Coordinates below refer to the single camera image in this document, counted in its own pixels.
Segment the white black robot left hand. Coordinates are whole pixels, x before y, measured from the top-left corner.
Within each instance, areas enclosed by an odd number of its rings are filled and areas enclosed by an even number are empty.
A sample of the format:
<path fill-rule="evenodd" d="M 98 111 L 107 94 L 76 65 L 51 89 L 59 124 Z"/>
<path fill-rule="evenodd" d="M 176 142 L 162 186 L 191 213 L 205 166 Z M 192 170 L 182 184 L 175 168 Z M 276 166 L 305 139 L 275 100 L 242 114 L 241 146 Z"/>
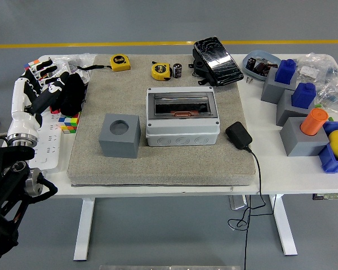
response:
<path fill-rule="evenodd" d="M 52 60 L 28 65 L 14 84 L 12 122 L 7 133 L 9 145 L 37 144 L 41 113 L 57 100 L 69 76 L 68 68 L 58 68 Z"/>

